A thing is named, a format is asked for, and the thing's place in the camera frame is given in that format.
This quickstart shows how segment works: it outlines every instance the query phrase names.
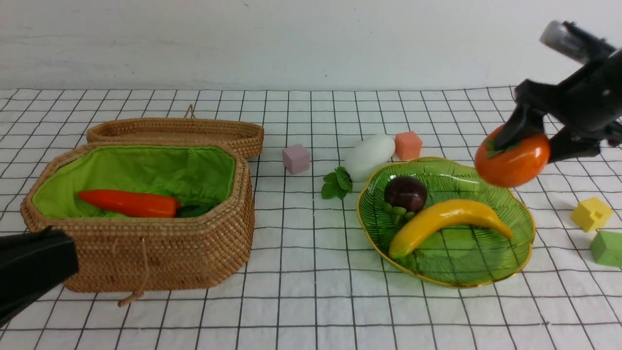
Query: foam block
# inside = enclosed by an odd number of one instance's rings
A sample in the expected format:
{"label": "foam block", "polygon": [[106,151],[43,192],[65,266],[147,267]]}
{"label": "foam block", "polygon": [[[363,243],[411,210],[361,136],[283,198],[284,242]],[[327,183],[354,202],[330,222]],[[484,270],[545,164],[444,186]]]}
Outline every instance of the foam block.
{"label": "foam block", "polygon": [[613,214],[609,208],[597,197],[592,197],[579,202],[570,218],[585,232],[598,230],[605,226]]}
{"label": "foam block", "polygon": [[311,154],[301,144],[283,149],[283,165],[292,175],[303,173],[311,168]]}
{"label": "foam block", "polygon": [[622,234],[611,231],[598,231],[590,250],[594,262],[599,265],[622,267]]}
{"label": "foam block", "polygon": [[414,131],[399,133],[395,136],[395,154],[402,161],[419,158],[424,143]]}

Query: basket lid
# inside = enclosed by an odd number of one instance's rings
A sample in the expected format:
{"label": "basket lid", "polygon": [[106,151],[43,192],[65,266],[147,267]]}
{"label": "basket lid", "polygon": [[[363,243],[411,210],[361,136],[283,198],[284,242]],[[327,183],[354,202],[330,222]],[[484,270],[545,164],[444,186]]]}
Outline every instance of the basket lid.
{"label": "basket lid", "polygon": [[261,154],[264,128],[245,121],[198,119],[191,104],[183,118],[133,118],[104,122],[86,131],[86,141],[181,141],[193,147],[217,142],[229,146],[244,158],[250,158]]}

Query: white wall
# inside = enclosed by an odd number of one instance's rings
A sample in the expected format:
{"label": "white wall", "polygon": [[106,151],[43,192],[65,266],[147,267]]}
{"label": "white wall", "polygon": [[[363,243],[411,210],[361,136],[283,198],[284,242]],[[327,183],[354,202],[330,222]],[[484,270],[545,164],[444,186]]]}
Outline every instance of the white wall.
{"label": "white wall", "polygon": [[0,88],[391,90],[556,82],[553,19],[620,0],[2,0]]}

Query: toy banana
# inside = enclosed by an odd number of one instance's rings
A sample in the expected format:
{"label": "toy banana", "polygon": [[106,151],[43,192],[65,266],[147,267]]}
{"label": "toy banana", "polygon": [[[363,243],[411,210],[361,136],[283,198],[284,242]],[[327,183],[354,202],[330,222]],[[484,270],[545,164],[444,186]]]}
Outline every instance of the toy banana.
{"label": "toy banana", "polygon": [[408,221],[393,237],[389,256],[392,259],[406,257],[432,234],[454,225],[495,229],[507,239],[512,238],[512,230],[491,207],[470,199],[450,199],[431,205]]}

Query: yellow block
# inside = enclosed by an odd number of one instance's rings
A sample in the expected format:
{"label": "yellow block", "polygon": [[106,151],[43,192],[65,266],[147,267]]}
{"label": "yellow block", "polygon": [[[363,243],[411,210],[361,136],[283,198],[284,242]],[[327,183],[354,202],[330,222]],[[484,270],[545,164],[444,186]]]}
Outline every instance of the yellow block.
{"label": "yellow block", "polygon": [[613,214],[609,208],[597,197],[579,202],[570,218],[585,232],[598,230],[605,226]]}

